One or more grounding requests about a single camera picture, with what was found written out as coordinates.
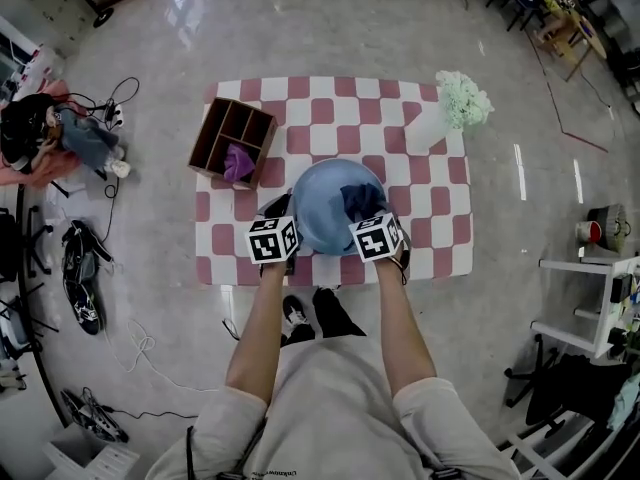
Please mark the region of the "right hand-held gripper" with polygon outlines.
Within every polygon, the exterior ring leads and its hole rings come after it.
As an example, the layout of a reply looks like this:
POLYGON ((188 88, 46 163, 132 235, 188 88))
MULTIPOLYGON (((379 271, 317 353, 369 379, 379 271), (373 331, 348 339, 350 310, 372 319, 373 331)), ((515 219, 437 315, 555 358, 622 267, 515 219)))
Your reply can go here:
POLYGON ((389 259, 401 272, 409 268, 411 240, 392 212, 350 224, 349 230, 364 263, 389 259))

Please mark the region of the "person's right forearm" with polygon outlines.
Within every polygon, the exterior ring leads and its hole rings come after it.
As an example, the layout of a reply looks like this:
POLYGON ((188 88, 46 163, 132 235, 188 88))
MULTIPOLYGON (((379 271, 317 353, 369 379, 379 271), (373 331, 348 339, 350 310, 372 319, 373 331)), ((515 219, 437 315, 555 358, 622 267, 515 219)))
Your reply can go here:
POLYGON ((380 289, 381 349, 393 396, 403 388, 437 376, 436 368, 416 319, 396 260, 375 263, 380 289))

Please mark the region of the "pink chair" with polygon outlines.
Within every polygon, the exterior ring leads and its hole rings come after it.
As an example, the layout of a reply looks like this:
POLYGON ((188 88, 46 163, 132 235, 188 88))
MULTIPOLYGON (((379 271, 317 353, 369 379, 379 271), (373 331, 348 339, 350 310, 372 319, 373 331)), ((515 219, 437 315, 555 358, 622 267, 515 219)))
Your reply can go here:
POLYGON ((78 156, 63 146, 62 110, 84 115, 63 80, 0 109, 0 187, 43 188, 80 166, 78 156))

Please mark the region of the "white storage box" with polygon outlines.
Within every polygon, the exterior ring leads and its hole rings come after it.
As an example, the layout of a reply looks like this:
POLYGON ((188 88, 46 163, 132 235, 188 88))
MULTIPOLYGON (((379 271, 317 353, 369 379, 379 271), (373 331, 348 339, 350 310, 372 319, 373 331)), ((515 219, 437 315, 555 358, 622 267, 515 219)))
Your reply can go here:
POLYGON ((132 480, 140 455, 70 424, 43 445, 54 470, 46 480, 132 480))

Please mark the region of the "red bucket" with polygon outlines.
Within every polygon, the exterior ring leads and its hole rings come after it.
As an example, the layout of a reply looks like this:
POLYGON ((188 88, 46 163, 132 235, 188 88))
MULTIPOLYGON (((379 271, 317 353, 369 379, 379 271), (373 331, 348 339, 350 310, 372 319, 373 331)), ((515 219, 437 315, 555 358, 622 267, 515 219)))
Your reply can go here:
POLYGON ((575 236, 581 244, 597 243, 602 238, 602 229, 597 221, 581 221, 575 226, 575 236))

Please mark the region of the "white power strip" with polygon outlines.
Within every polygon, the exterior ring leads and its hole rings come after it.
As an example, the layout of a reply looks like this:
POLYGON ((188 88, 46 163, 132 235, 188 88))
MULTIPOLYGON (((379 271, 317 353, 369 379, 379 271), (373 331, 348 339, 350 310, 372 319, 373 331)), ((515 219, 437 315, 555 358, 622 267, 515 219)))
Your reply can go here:
POLYGON ((124 125, 122 106, 114 102, 107 103, 103 111, 102 120, 107 130, 122 127, 124 125))

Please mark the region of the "person's left black shoe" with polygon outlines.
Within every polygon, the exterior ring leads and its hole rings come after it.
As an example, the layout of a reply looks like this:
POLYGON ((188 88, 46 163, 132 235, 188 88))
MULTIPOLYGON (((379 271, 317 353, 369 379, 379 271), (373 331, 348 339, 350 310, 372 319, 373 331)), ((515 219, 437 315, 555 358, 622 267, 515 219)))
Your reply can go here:
POLYGON ((291 328, 308 324, 303 304, 300 299, 294 295, 287 295, 283 299, 283 313, 291 328))

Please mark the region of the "light blue cloth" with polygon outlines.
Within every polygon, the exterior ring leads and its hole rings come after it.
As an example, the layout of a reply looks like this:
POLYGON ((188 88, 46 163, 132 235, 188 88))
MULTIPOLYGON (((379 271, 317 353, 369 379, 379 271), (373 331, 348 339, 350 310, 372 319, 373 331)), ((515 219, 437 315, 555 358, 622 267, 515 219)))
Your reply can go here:
POLYGON ((622 385, 619 393, 614 398, 613 410, 607 421, 607 428, 613 432, 618 431, 632 412, 640 393, 640 372, 631 376, 622 385))

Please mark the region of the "big blue plate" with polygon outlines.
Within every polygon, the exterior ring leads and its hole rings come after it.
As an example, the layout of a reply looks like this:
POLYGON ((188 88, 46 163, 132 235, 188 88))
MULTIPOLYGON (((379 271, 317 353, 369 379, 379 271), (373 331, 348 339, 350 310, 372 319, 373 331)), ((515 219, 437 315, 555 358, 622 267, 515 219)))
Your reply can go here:
POLYGON ((296 181, 292 192, 302 243, 320 254, 355 254, 357 250, 349 230, 353 223, 349 223, 345 215, 340 189, 366 183, 384 193, 378 177, 361 163, 334 158, 309 167, 296 181))

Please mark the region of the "person's black trousers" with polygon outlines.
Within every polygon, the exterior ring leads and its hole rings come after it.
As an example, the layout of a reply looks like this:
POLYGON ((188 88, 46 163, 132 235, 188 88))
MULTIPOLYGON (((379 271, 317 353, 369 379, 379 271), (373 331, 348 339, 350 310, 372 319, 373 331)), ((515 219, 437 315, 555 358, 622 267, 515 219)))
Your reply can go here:
MULTIPOLYGON (((317 288, 312 297, 312 306, 324 338, 366 336, 366 333, 351 320, 332 289, 317 288)), ((290 333, 281 335, 281 347, 312 341, 316 338, 315 330, 309 320, 307 325, 291 328, 288 324, 288 327, 290 333)))

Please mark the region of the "black office chair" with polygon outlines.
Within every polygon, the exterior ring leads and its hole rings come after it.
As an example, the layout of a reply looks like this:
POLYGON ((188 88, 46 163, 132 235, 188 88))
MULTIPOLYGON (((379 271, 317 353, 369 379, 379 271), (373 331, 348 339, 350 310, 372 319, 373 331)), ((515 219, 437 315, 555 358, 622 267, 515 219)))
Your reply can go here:
POLYGON ((562 354, 558 348, 544 347, 543 337, 534 336, 536 358, 529 372, 504 370, 509 380, 525 385, 505 405, 513 409, 521 401, 529 401, 525 424, 548 424, 553 431, 561 424, 555 421, 562 411, 572 411, 596 424, 604 424, 614 410, 615 397, 631 378, 628 364, 597 365, 584 355, 562 354))

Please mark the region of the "dark blue cloth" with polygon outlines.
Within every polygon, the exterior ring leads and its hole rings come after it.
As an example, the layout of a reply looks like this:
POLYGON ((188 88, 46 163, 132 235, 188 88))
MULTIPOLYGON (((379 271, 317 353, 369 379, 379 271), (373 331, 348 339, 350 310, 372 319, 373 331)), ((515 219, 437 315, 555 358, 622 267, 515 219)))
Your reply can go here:
POLYGON ((340 192, 349 223, 358 223, 388 212, 383 191, 371 183, 346 185, 340 192))

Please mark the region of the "wooden compartment box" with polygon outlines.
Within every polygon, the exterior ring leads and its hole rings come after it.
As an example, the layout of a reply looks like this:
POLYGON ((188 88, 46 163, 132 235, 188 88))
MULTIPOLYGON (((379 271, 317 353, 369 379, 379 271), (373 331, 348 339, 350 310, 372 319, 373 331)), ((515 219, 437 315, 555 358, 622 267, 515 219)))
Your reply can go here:
POLYGON ((254 189, 262 175, 277 128, 276 118, 237 100, 215 98, 205 113, 193 146, 189 167, 202 175, 254 189), (224 179, 224 159, 230 143, 243 146, 255 163, 251 177, 239 182, 224 179))

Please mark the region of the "purple cloth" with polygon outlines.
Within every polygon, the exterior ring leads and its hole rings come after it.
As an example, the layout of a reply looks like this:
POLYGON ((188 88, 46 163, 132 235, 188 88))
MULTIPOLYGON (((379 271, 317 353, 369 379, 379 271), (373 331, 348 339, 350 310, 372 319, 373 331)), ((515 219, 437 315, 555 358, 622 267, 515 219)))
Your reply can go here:
POLYGON ((255 170, 255 163, 248 151, 241 145, 230 143, 224 159, 224 179, 227 182, 239 182, 251 177, 255 170))

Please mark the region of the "round wooden table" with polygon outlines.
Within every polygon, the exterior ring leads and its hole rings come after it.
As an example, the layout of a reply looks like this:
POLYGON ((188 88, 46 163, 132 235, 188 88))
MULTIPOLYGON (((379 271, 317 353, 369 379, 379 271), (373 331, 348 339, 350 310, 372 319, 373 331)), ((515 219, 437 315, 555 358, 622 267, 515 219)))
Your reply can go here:
POLYGON ((571 64, 571 71, 564 78, 566 82, 581 68, 590 53, 594 52, 602 61, 607 60, 604 45, 588 19, 575 10, 570 10, 568 16, 566 26, 546 41, 553 51, 560 53, 571 64), (581 41, 586 43, 586 47, 581 57, 577 58, 574 46, 581 41))

